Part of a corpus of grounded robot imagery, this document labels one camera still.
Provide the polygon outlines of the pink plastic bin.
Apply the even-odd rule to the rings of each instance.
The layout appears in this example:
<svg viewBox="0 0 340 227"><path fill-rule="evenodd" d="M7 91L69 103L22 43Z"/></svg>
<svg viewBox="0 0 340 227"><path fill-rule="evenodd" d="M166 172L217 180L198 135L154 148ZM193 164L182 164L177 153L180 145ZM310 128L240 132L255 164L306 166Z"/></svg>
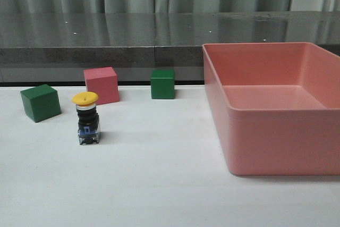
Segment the pink plastic bin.
<svg viewBox="0 0 340 227"><path fill-rule="evenodd" d="M204 44L205 89L229 171L339 174L339 57L312 43Z"/></svg>

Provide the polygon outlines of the left green cube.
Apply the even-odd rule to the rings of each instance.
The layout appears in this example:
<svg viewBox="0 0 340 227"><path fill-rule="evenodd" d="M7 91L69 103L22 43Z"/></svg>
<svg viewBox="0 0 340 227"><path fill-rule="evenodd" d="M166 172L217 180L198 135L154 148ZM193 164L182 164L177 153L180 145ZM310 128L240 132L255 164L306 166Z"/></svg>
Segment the left green cube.
<svg viewBox="0 0 340 227"><path fill-rule="evenodd" d="M20 91L26 115L40 122L61 114L58 92L44 84Z"/></svg>

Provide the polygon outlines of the right green cube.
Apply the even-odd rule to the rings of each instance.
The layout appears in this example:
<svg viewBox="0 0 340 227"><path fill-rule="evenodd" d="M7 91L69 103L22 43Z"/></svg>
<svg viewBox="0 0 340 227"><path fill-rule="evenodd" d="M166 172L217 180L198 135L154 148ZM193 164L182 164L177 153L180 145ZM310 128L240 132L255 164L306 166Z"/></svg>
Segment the right green cube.
<svg viewBox="0 0 340 227"><path fill-rule="evenodd" d="M175 98L175 72L174 70L154 70L151 75L151 98Z"/></svg>

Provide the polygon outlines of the green cube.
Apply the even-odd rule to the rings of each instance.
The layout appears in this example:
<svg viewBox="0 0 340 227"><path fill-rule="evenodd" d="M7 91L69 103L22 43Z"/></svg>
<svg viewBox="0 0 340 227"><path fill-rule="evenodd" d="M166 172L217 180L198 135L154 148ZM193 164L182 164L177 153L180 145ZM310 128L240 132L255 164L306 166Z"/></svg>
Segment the green cube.
<svg viewBox="0 0 340 227"><path fill-rule="evenodd" d="M44 84L20 91L26 115L40 122L61 114L58 92Z"/></svg>
<svg viewBox="0 0 340 227"><path fill-rule="evenodd" d="M151 98L175 98L175 72L174 70L154 70L151 75Z"/></svg>

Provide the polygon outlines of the dark glossy counter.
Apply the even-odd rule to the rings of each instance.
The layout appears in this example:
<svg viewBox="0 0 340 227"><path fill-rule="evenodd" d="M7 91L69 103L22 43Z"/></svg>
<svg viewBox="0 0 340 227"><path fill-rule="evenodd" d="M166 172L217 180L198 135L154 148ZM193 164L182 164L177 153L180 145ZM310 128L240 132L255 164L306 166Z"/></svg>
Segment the dark glossy counter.
<svg viewBox="0 0 340 227"><path fill-rule="evenodd" d="M1 85L83 85L85 69L106 66L121 85L145 85L154 69L201 84L203 44L273 42L338 54L339 12L3 14Z"/></svg>

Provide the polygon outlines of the yellow push button switch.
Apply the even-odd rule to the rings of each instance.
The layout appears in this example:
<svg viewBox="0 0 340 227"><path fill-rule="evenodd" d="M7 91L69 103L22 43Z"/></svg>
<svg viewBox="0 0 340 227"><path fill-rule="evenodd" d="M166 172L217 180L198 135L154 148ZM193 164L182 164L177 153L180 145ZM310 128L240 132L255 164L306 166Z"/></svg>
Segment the yellow push button switch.
<svg viewBox="0 0 340 227"><path fill-rule="evenodd" d="M100 124L97 113L98 95L85 91L72 98L78 115L78 140L80 145L88 145L100 141Z"/></svg>

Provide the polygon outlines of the pink cube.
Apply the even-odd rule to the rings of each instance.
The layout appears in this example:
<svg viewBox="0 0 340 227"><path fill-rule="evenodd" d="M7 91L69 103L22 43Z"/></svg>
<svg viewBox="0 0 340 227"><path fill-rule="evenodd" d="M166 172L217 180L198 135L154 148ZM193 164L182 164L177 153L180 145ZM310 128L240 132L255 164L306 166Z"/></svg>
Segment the pink cube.
<svg viewBox="0 0 340 227"><path fill-rule="evenodd" d="M97 105L120 101L118 77L112 67L87 69L83 71L87 91L98 95Z"/></svg>

